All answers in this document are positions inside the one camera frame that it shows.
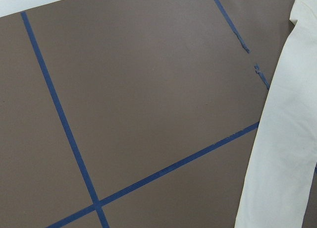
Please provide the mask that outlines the cream long sleeve shirt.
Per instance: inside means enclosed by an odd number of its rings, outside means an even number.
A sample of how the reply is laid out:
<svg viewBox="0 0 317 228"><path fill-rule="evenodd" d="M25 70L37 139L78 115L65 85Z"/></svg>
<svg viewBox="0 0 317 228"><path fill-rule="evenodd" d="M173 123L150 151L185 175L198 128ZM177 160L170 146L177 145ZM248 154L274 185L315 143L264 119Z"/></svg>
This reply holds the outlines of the cream long sleeve shirt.
<svg viewBox="0 0 317 228"><path fill-rule="evenodd" d="M237 228L300 228L317 163L317 0L295 0L255 137Z"/></svg>

